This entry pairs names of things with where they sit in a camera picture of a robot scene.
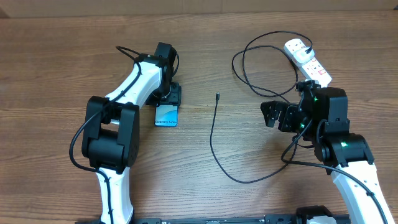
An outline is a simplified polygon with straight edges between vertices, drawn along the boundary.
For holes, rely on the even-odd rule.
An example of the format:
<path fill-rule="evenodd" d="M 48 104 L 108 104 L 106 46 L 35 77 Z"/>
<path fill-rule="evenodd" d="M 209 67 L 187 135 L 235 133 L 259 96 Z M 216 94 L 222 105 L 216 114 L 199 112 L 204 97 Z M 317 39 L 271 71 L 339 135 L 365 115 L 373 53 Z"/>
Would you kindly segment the blue Galaxy smartphone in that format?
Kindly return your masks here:
<path fill-rule="evenodd" d="M 160 105 L 156 107 L 155 125 L 159 127 L 176 127 L 178 125 L 178 106 Z"/>

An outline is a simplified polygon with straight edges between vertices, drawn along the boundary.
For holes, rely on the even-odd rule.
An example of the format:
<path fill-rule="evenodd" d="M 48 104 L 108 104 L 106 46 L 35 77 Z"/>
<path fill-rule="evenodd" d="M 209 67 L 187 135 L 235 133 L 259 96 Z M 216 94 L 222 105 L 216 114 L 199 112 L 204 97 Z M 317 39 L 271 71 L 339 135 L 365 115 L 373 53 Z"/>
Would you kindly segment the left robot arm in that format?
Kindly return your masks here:
<path fill-rule="evenodd" d="M 97 223 L 134 221 L 129 171 L 139 150 L 140 109 L 154 106 L 156 126 L 176 127 L 182 101 L 182 87 L 172 80 L 179 66 L 172 45 L 160 42 L 152 55 L 117 49 L 133 60 L 133 69 L 117 89 L 88 100 L 85 122 L 78 130 L 87 169 L 100 184 L 103 208 Z"/>

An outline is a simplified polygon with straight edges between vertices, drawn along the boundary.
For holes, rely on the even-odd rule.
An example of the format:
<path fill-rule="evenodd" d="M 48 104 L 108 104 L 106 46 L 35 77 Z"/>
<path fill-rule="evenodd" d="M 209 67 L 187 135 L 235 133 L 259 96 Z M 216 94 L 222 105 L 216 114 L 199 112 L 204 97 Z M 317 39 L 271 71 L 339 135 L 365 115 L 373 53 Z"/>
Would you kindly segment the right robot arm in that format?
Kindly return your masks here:
<path fill-rule="evenodd" d="M 348 97 L 341 88 L 322 87 L 313 80 L 298 82 L 299 103 L 267 101 L 261 104 L 265 124 L 279 131 L 295 133 L 310 141 L 318 163 L 302 166 L 326 170 L 338 188 L 352 223 L 393 223 L 377 177 L 371 149 L 360 134 L 349 131 Z"/>

